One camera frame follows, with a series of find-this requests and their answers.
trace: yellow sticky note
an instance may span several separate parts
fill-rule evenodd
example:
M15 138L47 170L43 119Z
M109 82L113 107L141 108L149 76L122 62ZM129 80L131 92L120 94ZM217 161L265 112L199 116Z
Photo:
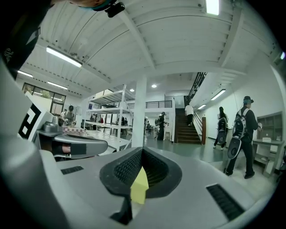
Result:
M131 186L131 199L139 204L145 203L146 190L149 188L147 175L143 167Z

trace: black jacket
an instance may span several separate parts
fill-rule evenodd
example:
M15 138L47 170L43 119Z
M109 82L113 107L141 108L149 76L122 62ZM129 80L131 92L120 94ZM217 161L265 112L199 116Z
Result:
M241 108L241 114L243 114L244 110L247 107L244 106ZM247 129L247 135L242 138L242 140L252 140L253 139L253 131L257 130L258 124L254 115L254 112L252 110L249 110L246 114L246 129Z

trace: cap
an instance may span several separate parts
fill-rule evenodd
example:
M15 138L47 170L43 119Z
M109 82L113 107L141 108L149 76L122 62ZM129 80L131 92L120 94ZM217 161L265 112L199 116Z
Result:
M250 96L245 96L244 99L243 99L243 101L244 101L244 100L250 100L251 103L254 103L254 100L251 99Z

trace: white shelf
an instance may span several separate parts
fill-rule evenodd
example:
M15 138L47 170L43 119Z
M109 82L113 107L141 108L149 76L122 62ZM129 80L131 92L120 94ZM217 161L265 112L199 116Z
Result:
M115 124L95 123L95 122L90 122L90 121L85 121L85 123L90 124L90 125L100 126L100 127L111 128L111 129L119 129L119 126ZM121 126L121 129L132 129L132 127Z
M104 108L104 109L93 109L93 110L87 110L86 112L93 112L97 114L119 114L120 113L120 107L114 107L114 108ZM123 114L129 114L132 113L132 111L128 111L123 109Z
M109 135L107 133L103 133L101 131L86 131L86 132L88 135L92 136L95 139L106 141L107 144L114 149L117 149L129 143L129 140L120 138L118 141L117 137Z
M98 98L94 98L94 99L89 100L89 101L97 103L99 105L121 102L122 93L123 93L123 90L120 90L120 91L109 93L107 95L100 96ZM126 101L134 100L134 98L132 98L131 96L129 96L126 93L125 93L125 99L126 99Z

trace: metal shelving unit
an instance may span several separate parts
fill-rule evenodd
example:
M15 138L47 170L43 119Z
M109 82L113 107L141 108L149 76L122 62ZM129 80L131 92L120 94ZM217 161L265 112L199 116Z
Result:
M119 114L119 122L118 122L118 125L115 125L115 124L90 122L84 119L84 129L85 129L85 124L118 129L117 137L109 135L109 138L110 138L109 140L108 135L104 134L104 140L107 141L110 147L115 148L117 151L119 151L119 148L123 145L125 145L125 148L127 148L129 143L132 141L132 138L130 140L125 140L125 139L120 138L120 134L121 134L121 129L132 129L132 127L130 126L121 125L122 114L131 114L131 117L133 118L133 112L129 109L129 106L127 104L127 101L130 101L130 100L134 100L134 99L126 93L126 85L124 85L123 90L109 93L107 95L103 95L98 98L93 98L89 100L89 102L94 102L99 105L106 105L106 104L111 104L111 103L114 104L114 103L119 102L120 103L119 107L87 110L87 112L93 112L97 114ZM126 103L127 109L123 108L124 103ZM88 131L88 133L95 138L101 139L99 137L101 136L99 131Z

